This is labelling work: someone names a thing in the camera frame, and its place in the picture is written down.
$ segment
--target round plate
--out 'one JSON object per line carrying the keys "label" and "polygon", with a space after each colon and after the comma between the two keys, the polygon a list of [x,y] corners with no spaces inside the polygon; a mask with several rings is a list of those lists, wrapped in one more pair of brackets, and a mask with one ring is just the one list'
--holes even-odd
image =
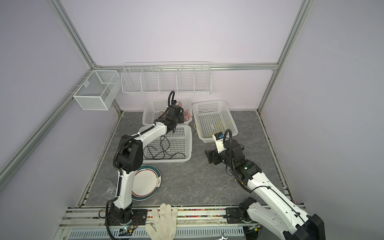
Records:
{"label": "round plate", "polygon": [[136,173],[132,199],[143,201],[153,196],[160,187],[160,171],[152,165],[142,165]]}

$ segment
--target gray marble surface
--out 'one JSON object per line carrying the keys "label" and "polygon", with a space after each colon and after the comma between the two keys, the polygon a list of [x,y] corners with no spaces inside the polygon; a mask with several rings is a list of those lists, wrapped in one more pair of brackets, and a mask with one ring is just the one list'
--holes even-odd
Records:
{"label": "gray marble surface", "polygon": [[[142,112],[125,112],[114,134],[100,169],[97,172],[89,196],[87,206],[105,205],[107,197],[99,191],[103,180],[116,185],[118,174],[112,167],[120,137],[133,135],[142,127]],[[283,190],[272,154],[265,139],[257,113],[254,111],[232,111],[238,134],[233,138],[244,145],[245,157],[254,161],[267,175],[271,182]],[[264,201],[255,193],[244,191],[234,177],[225,173],[225,165],[209,164],[204,150],[215,149],[215,143],[203,143],[194,129],[194,120],[189,123],[192,128],[192,156],[185,163],[153,164],[160,170],[161,185],[151,198],[144,201],[133,200],[133,206],[159,206],[162,203],[171,205],[238,205],[247,197],[253,197],[261,204]]]}

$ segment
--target white wall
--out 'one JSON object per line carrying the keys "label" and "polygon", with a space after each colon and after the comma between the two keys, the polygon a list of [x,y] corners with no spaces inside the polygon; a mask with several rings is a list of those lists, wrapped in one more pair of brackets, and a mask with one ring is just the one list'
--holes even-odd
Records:
{"label": "white wall", "polygon": [[277,62],[302,0],[62,0],[97,64]]}
{"label": "white wall", "polygon": [[0,3],[0,167],[87,71],[45,0]]}
{"label": "white wall", "polygon": [[53,238],[83,193],[115,120],[114,109],[85,111],[73,102],[0,193],[0,239]]}
{"label": "white wall", "polygon": [[[45,0],[0,3],[0,167],[88,70]],[[116,113],[70,106],[0,192],[0,239],[51,240]]]}
{"label": "white wall", "polygon": [[[190,98],[192,103],[225,100],[229,109],[256,109],[272,76],[272,70],[212,71],[211,94],[179,94],[177,98]],[[122,110],[142,111],[149,99],[168,98],[167,94],[127,95],[120,92],[116,100]]]}
{"label": "white wall", "polygon": [[383,23],[383,1],[315,1],[262,112],[327,240],[384,235]]}

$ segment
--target basket containing yellow cable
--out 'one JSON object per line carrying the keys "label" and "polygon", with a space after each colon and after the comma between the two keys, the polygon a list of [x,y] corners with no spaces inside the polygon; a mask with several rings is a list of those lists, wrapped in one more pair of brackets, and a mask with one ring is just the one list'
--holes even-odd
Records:
{"label": "basket containing yellow cable", "polygon": [[192,105],[195,118],[195,128],[199,138],[204,143],[214,142],[212,135],[217,132],[232,131],[232,136],[237,135],[237,127],[231,112],[223,100],[207,101]]}

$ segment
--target wire basket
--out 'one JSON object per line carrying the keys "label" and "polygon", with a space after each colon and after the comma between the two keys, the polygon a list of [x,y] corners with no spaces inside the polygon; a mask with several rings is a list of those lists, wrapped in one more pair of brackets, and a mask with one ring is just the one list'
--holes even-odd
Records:
{"label": "wire basket", "polygon": [[[149,126],[153,121],[161,116],[167,110],[168,99],[148,100],[144,106],[143,125]],[[184,123],[188,125],[192,121],[192,103],[189,98],[177,98],[177,104],[184,109]]]}
{"label": "wire basket", "polygon": [[[148,126],[141,127],[139,132],[147,128]],[[177,125],[174,133],[169,132],[156,138],[143,149],[143,163],[186,162],[191,158],[191,155],[191,127],[187,125]]]}
{"label": "wire basket", "polygon": [[192,110],[197,134],[204,143],[214,142],[212,135],[224,133],[228,128],[232,131],[232,136],[238,134],[231,112],[223,100],[195,103]]}
{"label": "wire basket", "polygon": [[143,93],[211,93],[210,67],[124,68],[121,73],[122,91]]}
{"label": "wire basket", "polygon": [[93,70],[73,97],[84,110],[108,110],[120,90],[115,70]]}

